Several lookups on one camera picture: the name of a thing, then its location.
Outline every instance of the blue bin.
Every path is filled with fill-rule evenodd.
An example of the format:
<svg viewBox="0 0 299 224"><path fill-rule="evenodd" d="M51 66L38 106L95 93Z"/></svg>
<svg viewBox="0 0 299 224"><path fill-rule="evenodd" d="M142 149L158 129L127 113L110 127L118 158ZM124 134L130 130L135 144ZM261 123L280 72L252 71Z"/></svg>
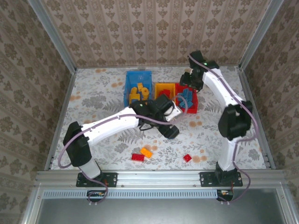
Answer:
<svg viewBox="0 0 299 224"><path fill-rule="evenodd" d="M137 87L137 83L142 83L144 87L149 89L149 99L152 99L151 71L127 71L123 97L125 107L129 106L129 94L133 87Z"/></svg>

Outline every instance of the yellow bin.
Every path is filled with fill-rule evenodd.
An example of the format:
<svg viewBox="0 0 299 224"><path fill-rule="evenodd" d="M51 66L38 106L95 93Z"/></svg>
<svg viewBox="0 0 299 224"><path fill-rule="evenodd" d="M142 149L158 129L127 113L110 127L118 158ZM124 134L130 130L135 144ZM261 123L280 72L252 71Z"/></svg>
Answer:
<svg viewBox="0 0 299 224"><path fill-rule="evenodd" d="M155 99L159 96L159 93L163 90L170 90L170 99L176 95L175 83L156 83L155 84Z"/></svg>

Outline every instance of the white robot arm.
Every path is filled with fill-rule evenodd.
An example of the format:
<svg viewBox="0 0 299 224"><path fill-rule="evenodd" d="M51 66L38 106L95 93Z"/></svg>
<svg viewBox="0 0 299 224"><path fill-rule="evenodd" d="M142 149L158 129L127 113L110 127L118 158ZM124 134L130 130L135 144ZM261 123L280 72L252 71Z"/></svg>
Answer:
<svg viewBox="0 0 299 224"><path fill-rule="evenodd" d="M74 167L79 167L89 178L93 179L101 175L102 171L92 158L90 146L115 133L137 126L142 127L144 124L157 127L158 131L164 137L173 139L179 134L179 130L168 122L181 113L182 111L175 103L165 95L159 96L156 100L148 100L147 102L135 101L130 107L126 107L117 114L105 119L81 126L78 122L71 123L63 143L66 145L76 134L84 132L67 147L66 151L71 164ZM159 125L148 121L141 118L140 115L145 118L164 122L167 125Z"/></svg>
<svg viewBox="0 0 299 224"><path fill-rule="evenodd" d="M223 75L220 71L220 69L213 69L214 72L216 72L221 78L223 78ZM219 78L217 78L214 74L211 72L205 72L203 75L203 82L206 84L214 93L216 98L218 99L221 108L224 110L224 108L228 107L229 105L238 105L238 103L230 96L227 89L224 88L223 84L220 82ZM236 93L233 91L230 87L230 90L235 94L235 97L237 97L240 101L243 101ZM233 138L232 140L229 140L227 138L222 139L222 153L218 160L218 165L223 171L230 171L233 170L235 167L233 165L233 154L235 149L235 143L238 141L240 137Z"/></svg>

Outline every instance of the orange toy block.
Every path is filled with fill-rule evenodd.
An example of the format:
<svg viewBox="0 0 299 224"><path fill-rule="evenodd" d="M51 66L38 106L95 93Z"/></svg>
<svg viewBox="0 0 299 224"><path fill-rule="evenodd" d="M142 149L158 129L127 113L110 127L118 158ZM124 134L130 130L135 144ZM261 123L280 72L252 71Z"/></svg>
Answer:
<svg viewBox="0 0 299 224"><path fill-rule="evenodd" d="M149 150L147 150L146 148L142 148L142 149L140 150L140 153L141 153L142 155L144 155L145 157L147 157L147 158L150 158L150 157L153 155L153 153L150 152Z"/></svg>

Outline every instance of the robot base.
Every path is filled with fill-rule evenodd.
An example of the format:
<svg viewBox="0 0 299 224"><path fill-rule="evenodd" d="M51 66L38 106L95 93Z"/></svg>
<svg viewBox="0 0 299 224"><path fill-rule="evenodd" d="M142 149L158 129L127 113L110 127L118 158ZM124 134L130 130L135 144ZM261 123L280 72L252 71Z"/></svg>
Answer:
<svg viewBox="0 0 299 224"><path fill-rule="evenodd" d="M94 178L96 181L100 181L106 184L109 188L116 188L117 173L102 173ZM78 173L76 187L78 188L98 188L102 187L98 183L92 182L86 179L82 173Z"/></svg>
<svg viewBox="0 0 299 224"><path fill-rule="evenodd" d="M243 182L240 172L237 169L223 171L218 163L214 172L200 172L200 184L202 187L242 187Z"/></svg>

